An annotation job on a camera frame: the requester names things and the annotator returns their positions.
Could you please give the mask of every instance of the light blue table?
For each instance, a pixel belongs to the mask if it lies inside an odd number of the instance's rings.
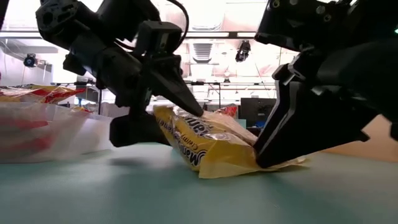
[[[319,153],[309,169],[198,179],[155,144],[0,166],[0,223],[397,223],[398,165]]]

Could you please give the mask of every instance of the yellow snack bag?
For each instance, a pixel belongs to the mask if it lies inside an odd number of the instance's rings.
[[[201,118],[186,112],[176,114],[173,108],[154,108],[157,122],[170,145],[177,149],[199,177],[230,177],[256,171],[275,171],[298,164],[302,159],[262,169],[256,164],[252,145],[257,137],[233,118],[205,111]]]

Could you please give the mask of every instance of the white wall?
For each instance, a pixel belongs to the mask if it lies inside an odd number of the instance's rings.
[[[6,55],[2,50],[0,50],[1,86],[50,84],[52,81],[51,72],[44,72],[41,68],[27,68],[20,59]]]

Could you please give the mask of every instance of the brown cardboard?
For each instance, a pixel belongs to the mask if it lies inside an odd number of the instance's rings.
[[[385,117],[377,116],[363,129],[369,135],[370,140],[351,142],[324,150],[324,152],[398,162],[398,142],[389,136],[390,125],[391,123]]]

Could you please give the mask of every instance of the table surface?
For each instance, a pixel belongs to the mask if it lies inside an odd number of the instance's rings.
[[[156,144],[0,165],[0,223],[397,223],[398,164],[318,153],[308,167],[204,180]]]

